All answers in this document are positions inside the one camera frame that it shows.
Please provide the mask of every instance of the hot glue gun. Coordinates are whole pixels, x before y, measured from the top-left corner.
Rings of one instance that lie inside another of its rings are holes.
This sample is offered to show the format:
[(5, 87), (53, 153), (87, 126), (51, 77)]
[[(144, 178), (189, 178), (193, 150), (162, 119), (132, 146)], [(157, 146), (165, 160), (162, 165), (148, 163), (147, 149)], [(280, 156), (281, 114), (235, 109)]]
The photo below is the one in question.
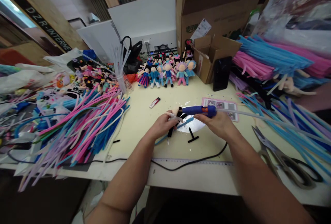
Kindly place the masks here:
[(204, 114), (209, 118), (212, 118), (217, 114), (215, 106), (192, 106), (183, 108), (180, 111), (187, 115)]

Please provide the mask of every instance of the paper label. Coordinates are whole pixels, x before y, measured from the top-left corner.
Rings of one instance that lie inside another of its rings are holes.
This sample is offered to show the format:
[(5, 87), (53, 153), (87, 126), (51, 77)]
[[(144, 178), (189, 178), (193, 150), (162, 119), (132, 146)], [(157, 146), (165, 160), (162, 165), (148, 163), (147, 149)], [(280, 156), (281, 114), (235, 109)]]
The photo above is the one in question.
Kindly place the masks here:
[(194, 43), (194, 40), (197, 38), (204, 37), (210, 29), (211, 29), (211, 25), (207, 22), (206, 19), (203, 18), (201, 23), (199, 24), (199, 26), (191, 36), (192, 42)]
[[(215, 106), (216, 109), (227, 109), (227, 110), (237, 110), (237, 104), (235, 102), (228, 102), (225, 100), (218, 100), (214, 98), (203, 98), (202, 99), (202, 106)], [(228, 116), (232, 121), (238, 122), (239, 117), (238, 114), (235, 113), (228, 113)]]
[(199, 62), (198, 62), (198, 66), (197, 66), (197, 75), (198, 75), (198, 77), (200, 77), (202, 61), (203, 61), (203, 56), (200, 54), (199, 55)]

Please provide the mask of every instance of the white table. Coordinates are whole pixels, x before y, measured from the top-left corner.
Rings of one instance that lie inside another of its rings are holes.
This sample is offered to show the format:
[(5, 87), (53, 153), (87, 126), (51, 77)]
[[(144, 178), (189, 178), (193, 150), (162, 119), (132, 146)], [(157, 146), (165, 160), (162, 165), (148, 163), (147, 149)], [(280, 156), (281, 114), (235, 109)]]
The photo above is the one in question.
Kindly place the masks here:
[[(203, 84), (198, 77), (190, 79), (189, 86), (177, 86), (176, 83), (174, 88), (161, 87), (158, 89), (154, 87), (153, 89), (144, 89), (143, 87), (138, 87), (137, 83), (133, 86), (134, 91), (130, 94), (131, 99), (129, 101), (131, 109), (125, 115), (122, 129), (116, 138), (121, 141), (113, 144), (107, 160), (120, 157), (127, 158), (156, 118), (174, 106), (201, 105), (203, 97), (240, 103), (235, 95), (235, 88), (231, 83), (229, 83), (226, 90), (213, 92), (212, 85)], [(157, 97), (160, 97), (161, 101), (154, 108), (150, 109), (148, 106)], [(239, 105), (238, 109), (249, 112), (246, 106)], [(239, 122), (234, 124), (254, 149), (259, 151), (260, 144), (251, 127), (255, 125), (254, 119), (240, 115)], [(191, 127), (193, 131), (202, 127), (194, 132), (194, 135), (198, 135), (199, 139), (187, 143), (191, 139), (188, 127)], [(276, 135), (267, 125), (265, 125), (265, 128), (260, 128), (260, 130), (286, 155), (303, 160), (289, 143)], [(195, 160), (217, 154), (221, 151), (224, 144), (225, 142), (210, 132), (206, 126), (194, 120), (187, 124), (186, 127), (174, 131), (169, 142), (164, 141), (156, 146), (153, 156), (154, 158), (166, 158), (166, 160), (157, 159), (157, 162), (168, 168), (176, 168), (187, 162), (187, 160)], [(103, 160), (105, 156), (105, 152), (100, 152), (94, 159)], [(124, 161), (116, 161), (104, 165), (95, 162), (91, 164), (87, 172), (61, 169), (58, 174), (60, 176), (110, 181), (123, 163)], [(16, 169), (16, 165), (1, 164), (0, 168)], [(295, 186), (282, 170), (278, 170), (278, 173), (285, 186), (302, 204), (330, 206), (331, 187), (327, 184), (317, 183), (317, 187), (313, 190), (302, 190)], [(319, 171), (319, 173), (325, 179), (328, 179), (322, 171)], [(147, 184), (150, 186), (239, 195), (235, 186), (235, 171), (229, 148), (226, 148), (219, 158), (211, 162), (189, 165), (174, 172), (164, 170), (152, 164)]]

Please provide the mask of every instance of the ruler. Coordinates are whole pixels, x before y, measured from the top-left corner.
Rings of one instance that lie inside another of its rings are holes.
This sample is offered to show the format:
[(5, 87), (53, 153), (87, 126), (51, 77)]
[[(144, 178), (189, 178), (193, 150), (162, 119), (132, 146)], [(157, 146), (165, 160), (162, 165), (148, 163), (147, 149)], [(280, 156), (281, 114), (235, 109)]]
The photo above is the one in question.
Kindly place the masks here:
[[(187, 159), (162, 159), (162, 158), (152, 158), (153, 161), (164, 165), (166, 162), (176, 162), (180, 164), (186, 164), (188, 162), (191, 162), (193, 160), (187, 160)], [(233, 162), (227, 162), (227, 161), (213, 161), (213, 160), (204, 160), (200, 161), (196, 164), (210, 164), (210, 165), (225, 165), (225, 166), (234, 166)]]

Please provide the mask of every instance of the black bag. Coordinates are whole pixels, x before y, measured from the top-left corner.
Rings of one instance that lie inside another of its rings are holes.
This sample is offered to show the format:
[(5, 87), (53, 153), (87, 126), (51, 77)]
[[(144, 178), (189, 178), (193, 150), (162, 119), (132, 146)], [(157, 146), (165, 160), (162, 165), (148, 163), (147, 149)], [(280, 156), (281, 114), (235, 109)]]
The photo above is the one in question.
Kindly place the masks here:
[[(131, 53), (128, 57), (127, 62), (124, 65), (123, 71), (125, 74), (137, 73), (138, 70), (140, 69), (140, 66), (142, 65), (142, 62), (137, 59), (142, 49), (142, 41), (139, 41), (134, 46), (132, 46), (131, 38), (129, 36), (125, 36), (121, 41), (122, 45), (126, 38), (130, 39), (129, 49), (131, 50)], [(126, 53), (127, 53), (127, 49), (124, 47), (123, 60), (125, 58)]]
[[(125, 36), (123, 40), (121, 40), (121, 44), (123, 45), (123, 42), (126, 38), (130, 39), (130, 46), (129, 49), (131, 50), (131, 53), (128, 57), (127, 64), (132, 64), (135, 62), (137, 57), (139, 56), (139, 53), (142, 49), (142, 41), (138, 41), (134, 46), (132, 46), (131, 38), (129, 36)], [(123, 53), (123, 59), (125, 58), (125, 55), (127, 53), (127, 49), (124, 47), (124, 53)]]

